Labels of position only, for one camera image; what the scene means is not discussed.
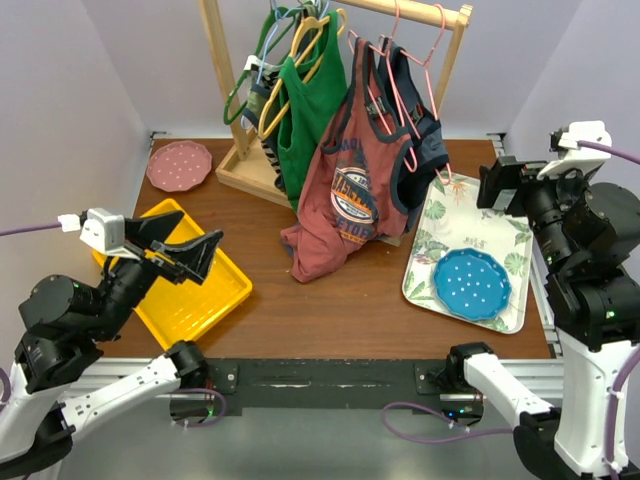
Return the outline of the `red tank top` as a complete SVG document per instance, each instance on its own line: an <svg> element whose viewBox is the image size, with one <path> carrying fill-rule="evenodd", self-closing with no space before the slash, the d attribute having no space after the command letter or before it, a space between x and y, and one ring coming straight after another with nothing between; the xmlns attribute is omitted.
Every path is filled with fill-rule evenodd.
<svg viewBox="0 0 640 480"><path fill-rule="evenodd" d="M357 38L351 84L311 159L297 222L281 232L295 280L333 273L366 243L404 233L408 208L398 182L411 145L385 93L372 43Z"/></svg>

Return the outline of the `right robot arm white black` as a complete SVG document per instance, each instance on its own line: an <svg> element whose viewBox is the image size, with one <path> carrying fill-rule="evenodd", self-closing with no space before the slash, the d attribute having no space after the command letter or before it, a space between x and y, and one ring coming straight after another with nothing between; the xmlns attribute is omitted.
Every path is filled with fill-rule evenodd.
<svg viewBox="0 0 640 480"><path fill-rule="evenodd" d="M544 255L545 290L563 352L563 397L533 394L484 343L451 348L448 386L472 388L508 422L521 463L540 479L635 479L626 450L626 382L639 362L639 284L624 261L639 243L639 200L575 167L498 158L479 170L477 206L525 218Z"/></svg>

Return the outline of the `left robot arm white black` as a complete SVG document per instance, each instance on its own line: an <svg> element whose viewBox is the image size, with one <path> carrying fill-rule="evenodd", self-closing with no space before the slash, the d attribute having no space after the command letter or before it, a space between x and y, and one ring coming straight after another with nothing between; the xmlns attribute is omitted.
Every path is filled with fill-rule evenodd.
<svg viewBox="0 0 640 480"><path fill-rule="evenodd" d="M52 274L19 306L25 332L10 370L1 374L2 478L26 479L53 466L88 433L146 400L206 393L208 362L195 342L180 340L129 376L62 397L102 356L99 344L118 339L157 279L204 283L224 234L168 243L183 217L174 210L132 219L102 208L60 216L63 230L79 232L107 261L97 286Z"/></svg>

